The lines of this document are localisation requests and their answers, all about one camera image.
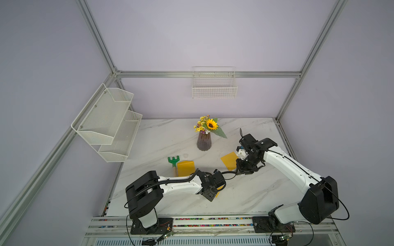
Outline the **yellow envelope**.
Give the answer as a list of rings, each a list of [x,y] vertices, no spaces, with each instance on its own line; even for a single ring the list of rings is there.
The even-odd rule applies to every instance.
[[[221,157],[221,161],[225,165],[228,171],[234,171],[237,168],[237,162],[236,160],[238,159],[238,156],[236,155],[235,152],[232,152],[230,154],[227,154],[223,157]]]
[[[216,193],[215,197],[218,197],[219,193],[220,193],[225,187],[226,187],[225,184],[222,185],[222,186],[220,186],[220,187],[217,189],[217,193]]]
[[[182,161],[177,163],[176,174],[178,177],[190,176],[196,171],[193,161]]]

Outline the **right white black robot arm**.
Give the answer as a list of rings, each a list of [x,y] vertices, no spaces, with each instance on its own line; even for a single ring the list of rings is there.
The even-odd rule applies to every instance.
[[[300,202],[279,205],[268,213],[272,228],[299,220],[319,224],[339,208],[338,184],[332,177],[322,177],[307,169],[270,138],[256,140],[251,134],[247,134],[241,136],[239,143],[237,175],[258,172],[259,163],[270,164],[291,180],[303,194]]]

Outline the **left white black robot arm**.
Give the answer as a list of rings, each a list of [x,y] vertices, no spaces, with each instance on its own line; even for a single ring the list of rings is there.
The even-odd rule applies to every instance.
[[[125,188],[129,218],[148,229],[158,224],[156,205],[166,196],[178,194],[202,195],[212,202],[226,187],[226,180],[219,170],[213,173],[196,169],[185,177],[159,176],[149,171]]]

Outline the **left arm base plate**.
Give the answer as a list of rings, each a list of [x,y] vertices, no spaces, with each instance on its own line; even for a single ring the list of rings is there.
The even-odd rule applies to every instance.
[[[156,224],[145,228],[139,219],[133,219],[132,225],[128,225],[131,235],[162,235],[169,232],[173,227],[173,218],[158,218]]]

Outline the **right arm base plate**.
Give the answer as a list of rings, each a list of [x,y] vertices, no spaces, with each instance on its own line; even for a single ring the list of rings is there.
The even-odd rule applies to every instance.
[[[255,216],[252,225],[256,233],[293,233],[295,227],[292,223],[282,224],[269,216]]]

